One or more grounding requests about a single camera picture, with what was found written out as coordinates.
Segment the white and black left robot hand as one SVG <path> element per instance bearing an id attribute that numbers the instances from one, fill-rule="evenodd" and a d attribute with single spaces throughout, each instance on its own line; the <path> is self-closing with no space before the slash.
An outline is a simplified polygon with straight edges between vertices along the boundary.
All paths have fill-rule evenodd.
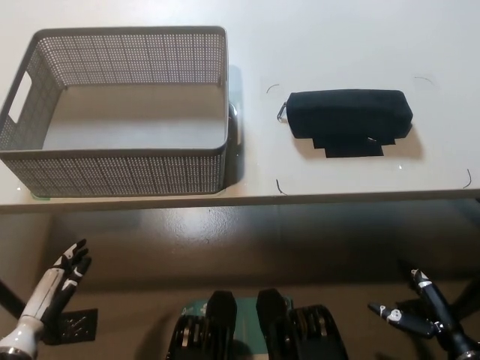
<path id="1" fill-rule="evenodd" d="M 21 313 L 19 324 L 53 327 L 91 265 L 86 243 L 82 239 L 72 244 L 44 272 Z"/>

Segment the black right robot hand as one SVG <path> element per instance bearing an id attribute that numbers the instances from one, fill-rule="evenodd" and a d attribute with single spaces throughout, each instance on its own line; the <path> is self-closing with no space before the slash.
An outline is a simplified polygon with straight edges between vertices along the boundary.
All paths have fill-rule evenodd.
<path id="1" fill-rule="evenodd" d="M 427 316 L 408 313 L 399 307 L 387 307 L 371 302 L 368 308 L 390 326 L 421 338 L 436 338 L 440 346 L 454 359 L 478 350 L 478 344 L 464 332 L 460 320 L 437 285 L 419 268 L 409 267 L 408 277 Z"/>

